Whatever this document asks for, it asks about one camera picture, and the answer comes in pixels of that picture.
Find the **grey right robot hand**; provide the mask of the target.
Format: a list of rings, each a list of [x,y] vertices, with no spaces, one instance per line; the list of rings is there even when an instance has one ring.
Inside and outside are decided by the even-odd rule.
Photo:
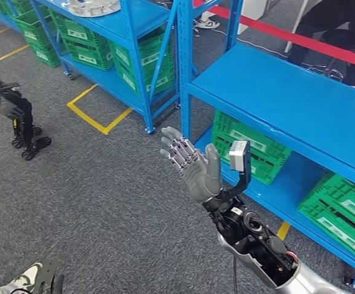
[[[221,160],[214,145],[208,144],[202,153],[173,127],[163,127],[162,133],[161,141],[168,148],[161,149],[161,155],[179,173],[190,199],[203,203],[220,193]]]

